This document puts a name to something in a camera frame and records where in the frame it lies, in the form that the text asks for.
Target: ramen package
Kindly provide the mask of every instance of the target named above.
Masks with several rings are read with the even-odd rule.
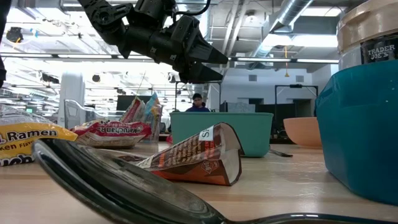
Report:
[[[151,134],[150,127],[142,122],[95,120],[71,129],[78,135],[76,142],[104,149],[132,148],[142,138]]]
[[[144,123],[150,126],[152,134],[144,138],[144,142],[159,142],[160,120],[162,119],[162,105],[157,94],[154,93],[144,110]]]
[[[150,157],[117,156],[169,180],[233,185],[242,173],[241,144],[234,129],[219,123]]]
[[[124,112],[120,118],[122,123],[132,123],[142,121],[145,110],[145,103],[141,101],[138,97],[131,102],[129,108]]]
[[[0,104],[0,166],[33,162],[30,149],[39,138],[74,141],[77,135],[39,115]]]

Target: table surface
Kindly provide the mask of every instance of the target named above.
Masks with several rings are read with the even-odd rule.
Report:
[[[153,154],[166,148],[137,146]],[[293,145],[271,148],[293,154],[243,158],[243,173],[232,187],[178,183],[231,220],[291,212],[329,213],[398,221],[398,207],[352,194],[327,172],[322,150]],[[59,187],[37,163],[0,167],[1,223],[110,223]]]

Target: mint green bin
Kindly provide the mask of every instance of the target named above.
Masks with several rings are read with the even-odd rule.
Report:
[[[269,150],[273,114],[173,112],[170,116],[174,144],[225,122],[235,129],[246,157],[262,157]]]

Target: teal plastic container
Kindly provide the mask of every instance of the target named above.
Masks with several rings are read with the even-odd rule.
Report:
[[[354,193],[398,205],[398,60],[334,74],[315,108],[327,169]]]
[[[225,122],[235,129],[246,157],[262,157],[269,150],[273,114],[173,112],[170,115],[174,143]]]

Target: peach bowl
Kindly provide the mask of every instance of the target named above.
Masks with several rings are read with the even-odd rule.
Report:
[[[290,140],[300,147],[322,148],[317,118],[288,118],[284,124]]]

